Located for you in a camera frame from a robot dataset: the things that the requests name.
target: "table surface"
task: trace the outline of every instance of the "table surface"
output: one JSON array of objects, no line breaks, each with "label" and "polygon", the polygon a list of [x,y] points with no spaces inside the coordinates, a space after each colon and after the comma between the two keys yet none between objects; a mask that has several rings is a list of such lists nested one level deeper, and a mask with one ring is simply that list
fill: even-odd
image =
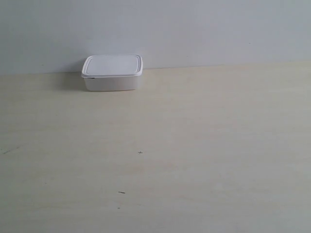
[{"label": "table surface", "polygon": [[311,62],[0,78],[0,232],[309,233]]}]

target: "white plastic container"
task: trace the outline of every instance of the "white plastic container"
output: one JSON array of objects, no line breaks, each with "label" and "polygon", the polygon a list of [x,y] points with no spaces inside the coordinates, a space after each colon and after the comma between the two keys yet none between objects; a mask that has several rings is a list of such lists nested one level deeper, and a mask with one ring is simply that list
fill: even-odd
[{"label": "white plastic container", "polygon": [[95,55],[82,69],[90,91],[134,90],[141,84],[142,58],[138,55]]}]

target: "white container lid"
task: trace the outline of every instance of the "white container lid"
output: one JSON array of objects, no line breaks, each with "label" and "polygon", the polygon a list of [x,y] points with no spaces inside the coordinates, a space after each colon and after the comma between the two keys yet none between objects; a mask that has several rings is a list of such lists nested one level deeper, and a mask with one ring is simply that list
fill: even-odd
[{"label": "white container lid", "polygon": [[87,58],[83,78],[131,77],[142,74],[142,58],[138,55],[94,55]]}]

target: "white wall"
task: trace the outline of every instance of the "white wall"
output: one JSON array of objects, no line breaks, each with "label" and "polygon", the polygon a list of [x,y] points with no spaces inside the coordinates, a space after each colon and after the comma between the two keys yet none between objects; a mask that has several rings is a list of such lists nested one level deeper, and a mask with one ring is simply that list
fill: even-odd
[{"label": "white wall", "polygon": [[2,0],[0,74],[78,71],[91,54],[145,67],[311,59],[310,0]]}]

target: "plastic food container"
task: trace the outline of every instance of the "plastic food container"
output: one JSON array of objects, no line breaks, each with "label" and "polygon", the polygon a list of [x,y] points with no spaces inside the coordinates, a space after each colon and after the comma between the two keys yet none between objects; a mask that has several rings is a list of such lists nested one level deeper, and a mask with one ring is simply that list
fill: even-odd
[{"label": "plastic food container", "polygon": [[134,90],[141,84],[142,58],[138,55],[95,55],[82,69],[90,91]]}]

